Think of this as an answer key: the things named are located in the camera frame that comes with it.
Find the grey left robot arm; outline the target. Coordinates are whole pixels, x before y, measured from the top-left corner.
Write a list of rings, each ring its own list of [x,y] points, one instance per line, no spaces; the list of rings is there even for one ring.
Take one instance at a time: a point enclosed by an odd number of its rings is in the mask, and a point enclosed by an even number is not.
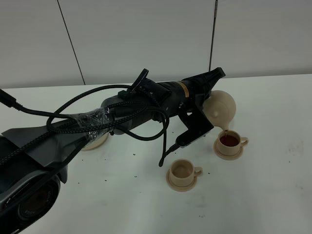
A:
[[[1,91],[1,103],[18,111],[42,116],[41,127],[15,128],[0,137],[0,231],[15,234],[43,217],[54,205],[60,185],[68,178],[69,162],[105,134],[127,134],[141,141],[166,137],[169,120],[178,116],[187,130],[162,158],[206,135],[213,124],[204,114],[204,102],[225,76],[221,68],[181,81],[154,82],[142,70],[131,85],[118,85],[117,95],[90,112],[65,114],[79,99],[109,89],[86,91],[55,112],[31,110]]]

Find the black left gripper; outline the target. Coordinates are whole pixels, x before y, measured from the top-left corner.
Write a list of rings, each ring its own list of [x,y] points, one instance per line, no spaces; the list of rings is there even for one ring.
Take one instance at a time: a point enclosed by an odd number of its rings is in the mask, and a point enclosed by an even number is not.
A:
[[[154,82],[145,80],[141,89],[152,96],[169,117],[191,110],[193,104],[202,106],[216,83],[225,77],[222,68],[185,78],[182,81]]]

